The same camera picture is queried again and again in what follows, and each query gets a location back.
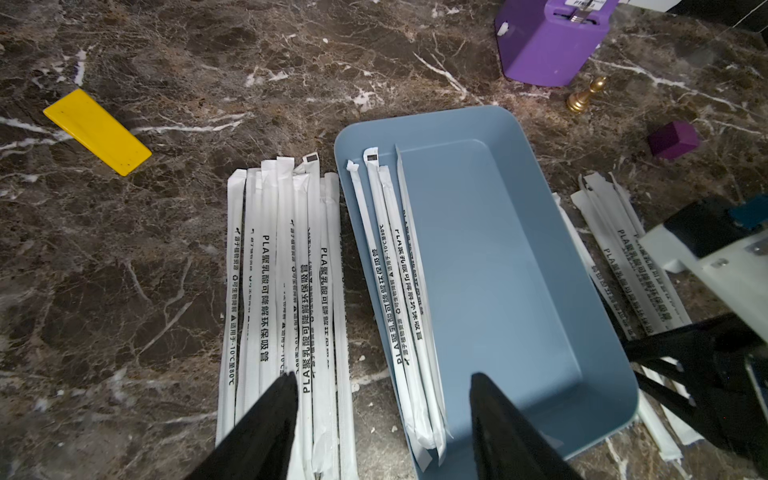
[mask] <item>yellow rectangle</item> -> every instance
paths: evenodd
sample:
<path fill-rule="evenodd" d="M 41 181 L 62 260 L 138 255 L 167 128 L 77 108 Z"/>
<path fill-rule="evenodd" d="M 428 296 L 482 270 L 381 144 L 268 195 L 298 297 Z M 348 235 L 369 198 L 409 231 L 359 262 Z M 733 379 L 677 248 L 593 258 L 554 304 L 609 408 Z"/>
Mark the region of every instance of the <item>yellow rectangle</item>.
<path fill-rule="evenodd" d="M 131 132 L 80 89 L 43 113 L 123 177 L 152 155 Z"/>

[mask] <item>white label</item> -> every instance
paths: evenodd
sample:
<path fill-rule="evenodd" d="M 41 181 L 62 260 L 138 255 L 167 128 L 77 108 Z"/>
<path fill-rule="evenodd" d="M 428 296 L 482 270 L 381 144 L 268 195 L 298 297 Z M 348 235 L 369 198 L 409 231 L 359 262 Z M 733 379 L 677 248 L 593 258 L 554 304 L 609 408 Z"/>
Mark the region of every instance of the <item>white label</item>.
<path fill-rule="evenodd" d="M 606 0 L 594 0 L 592 2 L 592 5 L 589 6 L 589 9 L 594 10 L 600 10 L 603 8 L 603 5 L 605 5 Z M 589 3 L 589 0 L 565 0 L 565 4 L 569 7 L 578 7 L 578 8 L 584 8 Z"/>

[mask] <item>gold chess pawn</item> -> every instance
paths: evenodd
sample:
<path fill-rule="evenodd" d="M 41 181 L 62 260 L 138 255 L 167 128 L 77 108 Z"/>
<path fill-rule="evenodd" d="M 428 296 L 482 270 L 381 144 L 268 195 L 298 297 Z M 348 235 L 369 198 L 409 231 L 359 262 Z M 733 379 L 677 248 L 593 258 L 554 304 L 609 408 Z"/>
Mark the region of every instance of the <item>gold chess pawn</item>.
<path fill-rule="evenodd" d="M 580 114 L 589 107 L 589 98 L 605 88 L 606 77 L 597 77 L 589 84 L 589 90 L 572 93 L 565 104 L 568 110 Z"/>

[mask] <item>light blue bin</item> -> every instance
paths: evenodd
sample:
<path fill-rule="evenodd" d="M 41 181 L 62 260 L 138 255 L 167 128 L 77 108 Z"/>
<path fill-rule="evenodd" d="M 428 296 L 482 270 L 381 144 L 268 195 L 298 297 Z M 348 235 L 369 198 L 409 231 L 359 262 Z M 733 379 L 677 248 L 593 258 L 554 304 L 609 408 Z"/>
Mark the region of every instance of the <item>light blue bin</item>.
<path fill-rule="evenodd" d="M 336 164 L 390 370 L 346 162 L 362 165 L 375 219 L 362 152 L 378 147 L 397 182 L 395 144 L 408 180 L 453 434 L 443 465 L 438 468 L 432 452 L 435 461 L 419 477 L 477 478 L 469 408 L 475 372 L 488 375 L 565 458 L 626 425 L 637 409 L 634 374 L 520 124 L 500 107 L 367 121 L 336 138 Z"/>

